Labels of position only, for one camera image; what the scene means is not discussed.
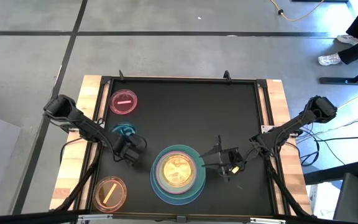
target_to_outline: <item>pink petri dish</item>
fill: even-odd
[[[130,90],[119,90],[111,96],[110,110],[116,114],[129,114],[137,105],[137,96]]]

